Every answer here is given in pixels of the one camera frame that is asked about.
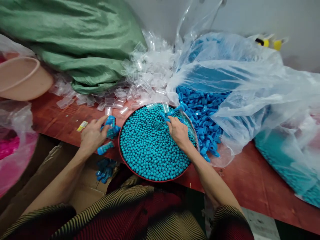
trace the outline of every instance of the white wall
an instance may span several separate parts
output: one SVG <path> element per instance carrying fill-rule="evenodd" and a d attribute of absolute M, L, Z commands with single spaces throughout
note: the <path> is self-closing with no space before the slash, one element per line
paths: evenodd
<path fill-rule="evenodd" d="M 126 0 L 142 27 L 174 42 L 180 17 L 190 0 Z M 218 0 L 193 0 L 181 33 L 197 18 L 216 6 Z M 227 0 L 213 24 L 216 31 L 243 36 L 275 33 L 289 37 L 281 54 L 284 63 L 298 70 L 320 72 L 319 0 Z"/>

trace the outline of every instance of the striped sleeve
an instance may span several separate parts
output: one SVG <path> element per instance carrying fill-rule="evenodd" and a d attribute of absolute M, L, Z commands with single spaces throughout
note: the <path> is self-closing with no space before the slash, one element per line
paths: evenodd
<path fill-rule="evenodd" d="M 243 214 L 233 206 L 217 208 L 209 239 L 254 240 L 250 226 Z"/>
<path fill-rule="evenodd" d="M 50 236 L 76 215 L 75 209 L 67 204 L 44 207 L 22 215 L 0 240 L 24 239 L 32 236 L 33 239 L 49 239 Z"/>

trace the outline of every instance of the wooden table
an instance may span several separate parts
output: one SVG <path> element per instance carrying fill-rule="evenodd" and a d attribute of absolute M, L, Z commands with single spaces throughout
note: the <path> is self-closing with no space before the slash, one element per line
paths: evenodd
<path fill-rule="evenodd" d="M 97 106 L 89 108 L 76 103 L 60 109 L 56 105 L 60 99 L 45 93 L 31 101 L 33 128 L 39 133 L 80 146 L 80 132 L 76 131 L 79 125 L 82 121 L 100 118 L 104 112 L 98 111 Z M 122 126 L 129 114 L 121 117 L 114 109 L 116 124 Z M 121 161 L 117 140 L 114 143 L 115 148 L 108 151 L 106 157 Z M 265 161 L 252 142 L 236 155 L 229 166 L 216 168 L 216 171 L 220 172 L 242 207 L 320 235 L 320 209 L 295 197 L 293 190 Z M 193 165 L 175 182 L 203 192 Z"/>

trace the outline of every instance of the forearm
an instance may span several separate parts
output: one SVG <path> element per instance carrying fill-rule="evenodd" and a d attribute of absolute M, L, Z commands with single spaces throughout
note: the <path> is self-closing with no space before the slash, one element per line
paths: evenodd
<path fill-rule="evenodd" d="M 67 166 L 39 194 L 23 214 L 46 206 L 67 203 L 88 157 L 88 155 L 79 150 Z"/>
<path fill-rule="evenodd" d="M 197 173 L 199 174 L 202 187 L 210 200 L 212 202 L 216 200 L 220 205 L 234 206 L 242 212 L 237 199 L 227 184 L 222 180 L 212 166 L 204 160 L 192 143 L 182 146 L 181 149 L 193 163 Z"/>

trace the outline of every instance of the person's right hand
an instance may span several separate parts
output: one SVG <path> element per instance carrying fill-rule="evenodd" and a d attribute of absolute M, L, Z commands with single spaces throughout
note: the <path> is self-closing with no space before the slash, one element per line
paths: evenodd
<path fill-rule="evenodd" d="M 170 119 L 170 122 L 167 122 L 167 125 L 169 127 L 171 137 L 180 148 L 185 148 L 191 143 L 188 137 L 188 127 L 180 122 L 178 118 L 171 116 L 168 116 L 168 118 Z"/>

